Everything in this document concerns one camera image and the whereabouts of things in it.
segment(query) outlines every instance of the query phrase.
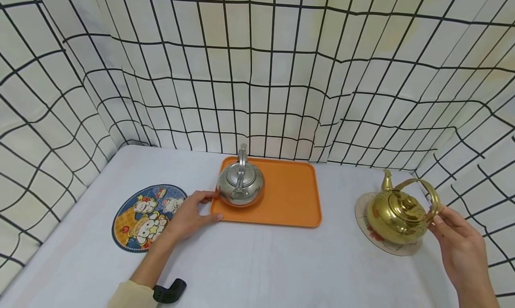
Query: orange tray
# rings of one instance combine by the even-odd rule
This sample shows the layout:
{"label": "orange tray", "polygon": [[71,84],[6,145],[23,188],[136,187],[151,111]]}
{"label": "orange tray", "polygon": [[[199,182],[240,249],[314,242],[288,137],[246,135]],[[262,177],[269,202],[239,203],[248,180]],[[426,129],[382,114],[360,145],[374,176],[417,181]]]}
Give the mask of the orange tray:
{"label": "orange tray", "polygon": [[[236,162],[224,159],[220,171]],[[224,221],[315,228],[322,222],[315,169],[309,163],[249,158],[265,177],[263,199],[249,207],[232,207],[214,199],[211,213],[222,213]]]}

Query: fabric wall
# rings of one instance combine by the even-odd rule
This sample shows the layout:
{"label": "fabric wall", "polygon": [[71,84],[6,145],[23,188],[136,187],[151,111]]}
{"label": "fabric wall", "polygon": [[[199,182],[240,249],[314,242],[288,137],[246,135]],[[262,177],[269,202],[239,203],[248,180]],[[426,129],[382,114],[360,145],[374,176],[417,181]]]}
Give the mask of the fabric wall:
{"label": "fabric wall", "polygon": [[247,142],[416,170],[485,231],[499,300],[515,300],[515,0],[0,7],[0,289],[121,146]]}

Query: right hand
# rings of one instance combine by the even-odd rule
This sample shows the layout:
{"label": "right hand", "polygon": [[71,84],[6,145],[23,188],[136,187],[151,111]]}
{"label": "right hand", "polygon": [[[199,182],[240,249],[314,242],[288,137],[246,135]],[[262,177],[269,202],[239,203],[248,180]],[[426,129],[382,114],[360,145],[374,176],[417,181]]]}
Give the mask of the right hand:
{"label": "right hand", "polygon": [[440,243],[443,266],[456,288],[460,307],[498,307],[481,234],[458,212],[444,205],[428,229]]}
{"label": "right hand", "polygon": [[222,214],[220,213],[209,215],[200,215],[198,213],[198,204],[207,203],[213,197],[218,197],[218,194],[206,190],[197,190],[187,197],[165,227],[160,238],[163,238],[164,234],[164,238],[169,240],[182,241],[196,233],[202,226],[220,221],[222,219]]}

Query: teapot handle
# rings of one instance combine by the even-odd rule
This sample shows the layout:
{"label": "teapot handle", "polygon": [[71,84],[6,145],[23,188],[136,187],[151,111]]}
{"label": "teapot handle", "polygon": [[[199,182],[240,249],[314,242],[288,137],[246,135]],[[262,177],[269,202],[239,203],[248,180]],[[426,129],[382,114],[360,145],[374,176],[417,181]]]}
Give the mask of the teapot handle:
{"label": "teapot handle", "polygon": [[429,196],[431,196],[431,209],[426,214],[426,219],[425,219],[426,223],[430,223],[431,220],[434,218],[434,216],[437,215],[438,213],[440,213],[440,204],[441,204],[440,197],[438,196],[438,194],[436,193],[436,190],[430,183],[428,183],[427,181],[422,180],[422,179],[411,178],[411,179],[405,180],[404,182],[395,186],[393,189],[394,190],[402,190],[402,189],[404,189],[404,187],[406,187],[414,182],[420,182],[425,187],[427,192],[429,193]]}
{"label": "teapot handle", "polygon": [[236,190],[241,190],[243,187],[243,177],[245,175],[245,165],[247,165],[247,144],[241,144],[240,150],[238,150],[238,162],[240,168],[238,169],[238,179],[236,181]]}

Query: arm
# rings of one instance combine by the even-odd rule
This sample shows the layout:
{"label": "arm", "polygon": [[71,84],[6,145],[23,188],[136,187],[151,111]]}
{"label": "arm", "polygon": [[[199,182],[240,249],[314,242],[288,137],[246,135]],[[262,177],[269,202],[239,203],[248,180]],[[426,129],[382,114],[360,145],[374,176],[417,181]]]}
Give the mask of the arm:
{"label": "arm", "polygon": [[458,212],[443,206],[429,230],[440,243],[443,266],[461,308],[498,308],[488,275],[485,241]]}
{"label": "arm", "polygon": [[194,192],[184,200],[173,219],[156,239],[128,282],[122,282],[108,304],[108,308],[155,308],[153,287],[176,245],[192,236],[204,225],[221,220],[221,214],[200,216],[197,206],[207,203],[214,192]]}

